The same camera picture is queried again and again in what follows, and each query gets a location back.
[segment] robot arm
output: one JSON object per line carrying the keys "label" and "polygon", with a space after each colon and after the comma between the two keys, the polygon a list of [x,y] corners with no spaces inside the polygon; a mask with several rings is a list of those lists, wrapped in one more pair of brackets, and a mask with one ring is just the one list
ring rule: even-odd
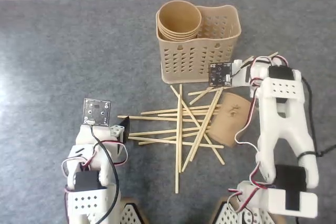
{"label": "robot arm", "polygon": [[[125,148],[123,142],[128,137],[129,119],[126,118],[120,125],[108,127],[109,107],[109,102],[85,99],[83,124],[76,145],[65,160],[68,170],[65,190],[70,224],[120,223],[121,193],[118,175],[112,165],[127,160],[126,157],[124,162],[116,163]],[[104,145],[102,147],[106,148],[114,164],[110,163],[96,139]]]}
{"label": "robot arm", "polygon": [[[317,196],[307,193],[306,188],[315,188],[319,182],[316,156],[304,155],[299,160],[299,167],[277,166],[274,163],[274,148],[279,138],[288,141],[297,157],[305,152],[314,152],[303,107],[305,96],[301,73],[279,67],[281,62],[278,59],[272,62],[273,67],[268,62],[242,67],[241,60],[232,64],[232,86],[250,87],[250,96],[255,94],[259,101],[260,137],[256,163],[259,163],[265,181],[275,187],[258,190],[247,206],[263,208],[273,214],[314,218],[317,215]],[[251,85],[251,78],[255,77],[260,78],[257,86]],[[298,187],[293,187],[298,182],[294,180],[290,185],[290,177],[298,174],[302,175],[300,179],[303,181]],[[250,182],[238,185],[242,202],[255,188]]]}

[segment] gray carpet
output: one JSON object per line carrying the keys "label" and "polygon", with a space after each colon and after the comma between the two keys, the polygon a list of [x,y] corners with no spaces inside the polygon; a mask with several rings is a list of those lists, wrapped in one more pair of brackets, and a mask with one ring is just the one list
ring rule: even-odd
{"label": "gray carpet", "polygon": [[[161,80],[154,33],[155,12],[166,1],[0,1],[1,223],[65,223],[60,163],[75,143],[85,97],[112,101],[110,124],[119,122],[117,114],[176,107]],[[188,1],[236,6],[243,33],[234,58],[274,51],[286,56],[312,86],[319,147],[335,143],[336,0]],[[186,84],[184,98],[204,87]],[[173,128],[170,122],[132,121],[131,130]],[[244,139],[256,142],[257,136],[255,120]],[[207,223],[226,189],[248,178],[255,154],[246,146],[226,148],[222,166],[200,149],[176,195],[175,148],[127,146],[130,160],[118,168],[122,195],[137,199],[154,224]],[[287,143],[277,145],[276,160],[295,163]],[[335,153],[318,166],[319,215],[301,223],[336,218]]]}

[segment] beige basket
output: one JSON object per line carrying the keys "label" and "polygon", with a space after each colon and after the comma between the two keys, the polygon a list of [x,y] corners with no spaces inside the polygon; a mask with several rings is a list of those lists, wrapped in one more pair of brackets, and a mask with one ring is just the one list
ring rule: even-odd
{"label": "beige basket", "polygon": [[231,59],[242,32],[237,9],[232,5],[197,8],[202,14],[198,38],[185,42],[163,40],[156,14],[156,36],[165,83],[207,82],[209,63]]}

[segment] red wire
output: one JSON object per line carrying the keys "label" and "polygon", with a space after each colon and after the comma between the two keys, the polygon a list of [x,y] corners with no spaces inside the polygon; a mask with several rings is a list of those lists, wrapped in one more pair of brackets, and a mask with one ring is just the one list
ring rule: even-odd
{"label": "red wire", "polygon": [[256,169],[253,171],[253,173],[251,174],[251,181],[252,181],[252,183],[253,183],[255,186],[257,186],[257,187],[259,187],[259,188],[261,188],[261,189],[267,189],[266,186],[259,184],[258,182],[256,182],[256,181],[253,179],[253,177],[257,174],[258,169],[259,169],[259,164],[257,165],[257,168],[256,168]]}
{"label": "red wire", "polygon": [[250,196],[248,196],[248,198],[244,201],[244,203],[240,206],[240,208],[238,209],[237,212],[241,212],[246,206],[247,204],[251,201],[251,199],[253,198],[254,194],[256,194],[256,192],[259,190],[258,187],[254,188],[254,190],[252,191],[252,193],[250,194]]}
{"label": "red wire", "polygon": [[[101,143],[121,143],[120,141],[116,141],[116,140],[102,140],[101,141]],[[89,166],[90,165],[90,163],[92,162],[92,159],[93,159],[93,157],[95,156],[95,148],[96,148],[96,145],[93,147],[93,155],[90,157],[90,159],[86,162],[86,165],[85,166],[83,166],[84,168],[86,168],[87,166]],[[124,161],[122,161],[122,162],[116,162],[116,163],[114,163],[115,165],[121,165],[121,164],[123,164],[124,163]]]}

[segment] black wire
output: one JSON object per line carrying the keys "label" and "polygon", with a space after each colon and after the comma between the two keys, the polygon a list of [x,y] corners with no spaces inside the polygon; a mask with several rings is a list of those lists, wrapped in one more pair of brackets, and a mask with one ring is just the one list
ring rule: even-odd
{"label": "black wire", "polygon": [[309,115],[309,124],[311,131],[311,138],[313,139],[314,150],[317,152],[317,141],[316,141],[316,132],[314,125],[314,117],[313,117],[313,92],[311,91],[311,87],[305,77],[302,76],[302,81],[306,85],[308,90],[308,115]]}
{"label": "black wire", "polygon": [[112,212],[112,210],[114,209],[116,203],[117,203],[117,200],[118,200],[118,195],[119,195],[119,178],[118,178],[118,173],[117,173],[117,170],[116,170],[116,167],[114,166],[114,163],[113,163],[113,160],[108,152],[108,150],[106,149],[106,147],[100,142],[100,140],[95,136],[95,134],[93,133],[93,128],[92,128],[92,125],[90,126],[90,129],[91,129],[91,134],[92,136],[94,137],[94,139],[97,141],[97,143],[99,144],[99,146],[103,149],[103,151],[105,152],[106,154],[106,157],[107,159],[109,160],[111,166],[112,166],[112,170],[113,170],[113,173],[114,173],[114,177],[116,178],[116,181],[115,181],[115,194],[114,194],[114,199],[113,199],[113,202],[109,208],[109,210],[107,210],[107,212],[97,221],[96,224],[100,224],[102,223],[106,217]]}
{"label": "black wire", "polygon": [[313,139],[313,145],[314,145],[314,152],[308,151],[301,153],[297,160],[300,160],[305,155],[315,155],[316,157],[323,157],[326,153],[336,149],[336,144],[332,145],[328,148],[326,148],[323,151],[318,151],[317,148],[317,140],[316,140],[316,132],[315,132],[315,125],[313,120],[313,93],[311,91],[311,87],[308,83],[308,81],[302,76],[302,81],[306,85],[306,88],[308,90],[308,116],[309,116],[309,125],[310,125],[310,131],[311,131],[311,138]]}

